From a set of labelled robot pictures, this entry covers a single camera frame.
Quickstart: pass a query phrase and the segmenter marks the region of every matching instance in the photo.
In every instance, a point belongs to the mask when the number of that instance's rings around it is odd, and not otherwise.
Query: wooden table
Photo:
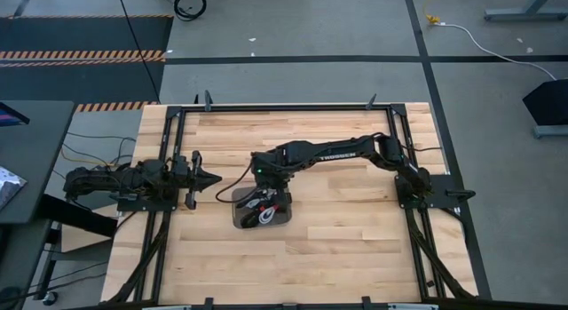
[[[407,103],[406,110],[414,147],[439,147],[429,105]],[[165,111],[166,106],[145,107],[133,162],[157,157]],[[182,155],[189,158],[199,150],[204,170],[223,181],[197,196],[196,211],[180,203],[173,214],[160,304],[203,304],[206,297],[216,304],[360,303],[361,296],[373,302],[419,301],[393,172],[360,158],[298,172],[289,185],[294,217],[284,227],[237,229],[231,205],[215,200],[219,189],[243,173],[251,151],[295,139],[324,142],[378,131],[388,133],[389,126],[386,114],[376,111],[189,114]],[[445,173],[440,150],[416,154],[430,173]],[[253,185],[251,174],[240,184]],[[430,220],[438,255],[463,287],[476,294],[461,224],[433,209]],[[139,212],[116,235],[103,300],[118,291],[138,263],[145,224],[146,213]],[[431,278],[430,264],[423,259]],[[154,266],[148,269],[146,297]],[[433,288],[430,295],[435,296]]]

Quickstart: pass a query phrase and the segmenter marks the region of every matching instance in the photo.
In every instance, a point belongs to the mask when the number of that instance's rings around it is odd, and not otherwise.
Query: striped tape
[[[166,62],[163,57],[160,58],[144,58],[144,61],[160,61]],[[130,58],[121,60],[82,60],[82,61],[40,61],[40,62],[20,62],[0,64],[0,68],[17,68],[17,67],[45,67],[45,66],[76,66],[76,65],[101,65],[115,63],[131,63],[142,62],[142,58]]]
[[[105,102],[80,104],[75,110],[80,112],[98,112],[98,111],[120,111],[120,110],[140,110],[146,105],[157,105],[158,101],[128,101],[128,102]]]
[[[163,58],[164,53],[159,50],[143,50],[142,57],[146,58]],[[55,51],[55,52],[0,52],[0,60],[28,60],[28,59],[128,59],[139,58],[140,51]]]
[[[2,18],[8,19],[33,19],[33,18],[124,18],[124,15],[78,15],[78,16],[60,16],[60,15],[51,15],[51,16],[3,16]],[[128,18],[174,18],[173,15],[169,14],[146,14],[146,15],[128,15]]]

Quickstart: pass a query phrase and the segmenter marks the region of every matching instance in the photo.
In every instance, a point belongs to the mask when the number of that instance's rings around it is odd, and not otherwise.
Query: gray floor
[[[208,1],[202,18],[174,21],[169,57],[417,55],[404,0]],[[423,1],[414,0],[420,18]],[[485,8],[519,6],[524,1],[431,0],[427,12],[467,27],[480,44],[498,53],[566,54],[568,21],[483,20]],[[171,10],[167,0],[125,0],[125,4],[130,14]],[[0,14],[12,13],[17,5],[18,0],[0,0]],[[566,8],[568,0],[550,0],[549,5]],[[122,11],[117,0],[31,0],[25,14]],[[430,55],[482,54],[458,29],[430,28],[423,20],[422,29]],[[558,78],[568,77],[568,64],[542,66]],[[568,235],[563,222],[568,212],[564,182],[568,139],[534,139],[533,120],[521,101],[548,78],[533,68],[503,63],[434,64],[433,68],[464,181],[477,191],[471,209],[493,297],[568,304],[564,288]],[[420,64],[355,62],[167,66],[161,99],[191,102],[195,93],[206,89],[215,102],[229,103],[366,101],[374,93],[377,101],[430,101]],[[136,111],[80,114],[70,131],[136,136],[139,118]],[[98,143],[69,137],[66,142],[106,160],[114,158],[118,148],[112,140]],[[59,160],[56,170],[65,173],[77,165]],[[61,182],[54,175],[48,192],[61,195]],[[107,253],[101,249],[97,258]],[[62,262],[55,275],[89,264]],[[93,280],[68,287],[51,308],[93,305],[101,286],[102,280]],[[26,303],[26,309],[42,307]]]

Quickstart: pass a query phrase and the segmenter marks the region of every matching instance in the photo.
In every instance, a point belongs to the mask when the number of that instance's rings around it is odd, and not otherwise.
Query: black metal frame
[[[166,111],[166,122],[163,128],[162,143],[160,147],[159,159],[166,160],[166,151],[169,144],[171,125],[173,124],[173,119],[175,117],[177,120],[177,131],[175,136],[175,144],[173,151],[173,158],[176,158],[181,153],[181,143],[184,134],[184,124],[185,116],[192,112],[252,112],[252,111],[365,111],[365,110],[379,110],[385,111],[387,115],[387,120],[390,126],[390,135],[398,138],[397,125],[395,122],[395,115],[400,118],[401,126],[403,128],[404,143],[407,145],[407,155],[411,163],[418,166],[416,159],[416,153],[413,150],[412,135],[410,132],[410,126],[408,119],[406,117],[406,107],[404,104],[388,104],[388,105],[374,105],[369,104],[290,104],[290,105],[239,105],[239,106],[229,106],[229,105],[212,105],[212,100],[207,100],[207,104],[204,106],[193,105],[193,106],[169,106]],[[462,197],[460,200],[460,206],[467,208],[467,197]],[[432,233],[430,217],[428,213],[428,207],[421,207],[418,212],[421,217],[422,228],[424,234],[421,232],[420,228],[414,217],[414,207],[405,209],[406,222],[408,226],[408,234],[410,237],[411,248],[414,259],[414,268],[416,272],[416,280],[418,283],[418,289],[421,296],[421,301],[424,304],[439,305],[442,309],[505,309],[511,308],[512,306],[517,309],[537,309],[542,308],[543,305],[540,304],[525,304],[525,303],[510,303],[492,300],[482,300],[479,298],[473,298],[467,291],[462,289],[459,283],[452,277],[450,272],[444,266],[443,262],[438,258],[436,253],[436,244],[434,242],[434,237]],[[143,248],[140,257],[140,263],[133,271],[129,280],[122,286],[119,293],[117,293],[113,298],[109,299],[107,302],[101,303],[99,306],[88,307],[88,309],[110,309],[114,307],[128,308],[128,309],[141,309],[142,305],[157,306],[160,299],[160,288],[162,285],[162,274],[165,260],[165,252],[167,246],[168,232],[170,228],[171,220],[170,211],[166,211],[162,215],[162,224],[158,231],[158,234],[154,239],[154,226],[156,221],[156,212],[148,212],[146,231],[144,235]],[[467,238],[465,229],[469,228],[467,223],[471,225],[471,218],[459,218],[459,220],[464,224],[464,236]],[[476,244],[477,241],[466,240],[466,246],[468,250],[471,244]],[[422,252],[427,256],[431,266],[433,274],[433,284],[436,287],[437,296],[435,298],[431,297],[428,291],[429,284],[432,282],[426,282],[426,275],[424,273],[424,264],[422,260]],[[146,278],[146,268],[150,263],[154,254],[157,253],[156,266],[154,270],[154,280],[152,283],[152,294],[151,298],[148,300],[143,300],[143,292],[145,286]],[[485,279],[485,274],[478,272],[479,269],[475,268],[477,262],[473,262],[473,272],[474,276],[482,277]],[[456,299],[446,298],[445,286],[450,289],[450,291],[455,295]],[[134,299],[132,302],[127,302],[129,295],[134,292]],[[215,305],[216,309],[387,309],[393,308],[396,304],[374,304],[371,302],[369,297],[362,296],[362,302],[356,304],[316,304],[316,305]],[[568,309],[568,306],[560,306],[562,308]],[[206,298],[203,305],[191,305],[192,309],[213,309],[213,298]]]

